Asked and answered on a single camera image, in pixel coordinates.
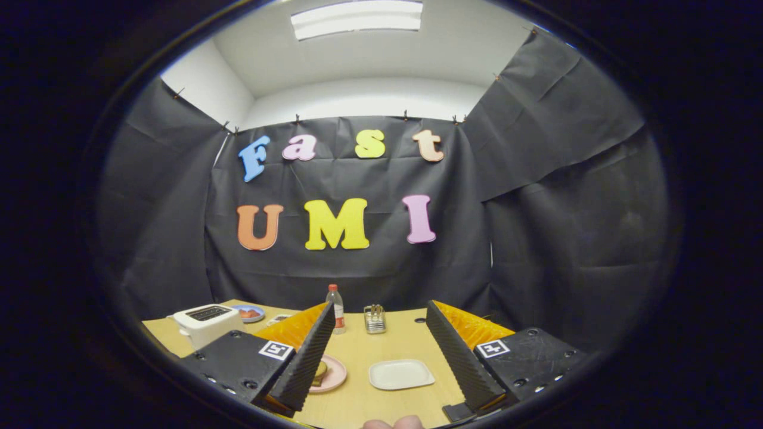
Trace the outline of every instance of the white toaster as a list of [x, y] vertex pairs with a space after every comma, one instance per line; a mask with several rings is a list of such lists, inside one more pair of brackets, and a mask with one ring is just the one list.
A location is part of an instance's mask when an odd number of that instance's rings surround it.
[[202, 305], [172, 315], [180, 334], [199, 350], [232, 330], [244, 331], [243, 321], [235, 308], [220, 304]]

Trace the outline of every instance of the wooden table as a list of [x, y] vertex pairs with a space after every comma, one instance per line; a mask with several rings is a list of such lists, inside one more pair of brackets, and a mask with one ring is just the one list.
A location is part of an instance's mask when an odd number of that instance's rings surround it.
[[[233, 299], [222, 304], [250, 303]], [[259, 322], [244, 325], [251, 334], [263, 329], [277, 314], [298, 312], [258, 306], [265, 310], [266, 316]], [[442, 407], [464, 402], [464, 395], [427, 325], [414, 321], [426, 313], [424, 308], [388, 311], [387, 332], [373, 335], [365, 332], [362, 313], [345, 313], [346, 332], [331, 336], [326, 354], [344, 364], [347, 380], [331, 392], [307, 395], [302, 411], [294, 419], [325, 429], [358, 429], [363, 422], [372, 419], [393, 424], [409, 414], [417, 414], [427, 428], [448, 424]], [[190, 342], [178, 332], [174, 320], [166, 318], [144, 321], [143, 324], [170, 352], [180, 357], [193, 353]], [[424, 362], [434, 376], [434, 384], [396, 391], [373, 387], [369, 382], [369, 367], [377, 362], [399, 359]]]

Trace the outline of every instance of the human hand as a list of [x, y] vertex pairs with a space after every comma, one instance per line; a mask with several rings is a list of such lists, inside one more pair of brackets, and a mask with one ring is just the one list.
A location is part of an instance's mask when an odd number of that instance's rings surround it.
[[407, 415], [394, 423], [394, 426], [381, 421], [369, 420], [363, 424], [363, 429], [424, 429], [417, 415]]

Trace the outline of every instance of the ceiling light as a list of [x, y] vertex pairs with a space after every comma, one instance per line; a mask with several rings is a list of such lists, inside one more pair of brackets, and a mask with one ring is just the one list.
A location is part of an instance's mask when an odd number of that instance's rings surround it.
[[297, 40], [355, 30], [409, 30], [421, 27], [421, 2], [365, 0], [338, 3], [291, 16]]

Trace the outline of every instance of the peach letter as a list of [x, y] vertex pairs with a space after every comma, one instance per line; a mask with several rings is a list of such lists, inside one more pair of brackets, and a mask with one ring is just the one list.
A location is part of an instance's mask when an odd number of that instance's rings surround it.
[[436, 163], [445, 157], [444, 153], [435, 150], [434, 144], [439, 143], [439, 136], [433, 136], [431, 130], [414, 134], [414, 140], [419, 142], [419, 152], [425, 160]]
[[262, 210], [268, 215], [265, 236], [254, 237], [254, 215], [259, 211], [256, 205], [242, 205], [236, 212], [239, 214], [239, 243], [249, 250], [267, 250], [273, 247], [278, 238], [278, 216], [284, 211], [284, 206], [278, 204], [266, 205]]

